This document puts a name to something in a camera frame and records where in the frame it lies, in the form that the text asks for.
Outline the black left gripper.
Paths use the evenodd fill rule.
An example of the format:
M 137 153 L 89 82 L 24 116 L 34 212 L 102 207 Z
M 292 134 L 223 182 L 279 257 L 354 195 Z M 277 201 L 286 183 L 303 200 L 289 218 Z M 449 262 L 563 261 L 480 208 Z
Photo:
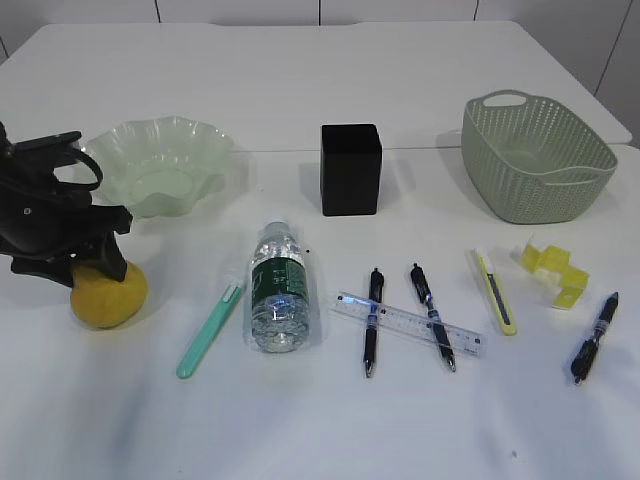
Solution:
M 1 251 L 12 255 L 11 271 L 74 286 L 71 263 L 122 282 L 127 273 L 115 234 L 130 231 L 123 206 L 92 203 L 88 192 L 46 200 L 18 192 L 1 194 Z

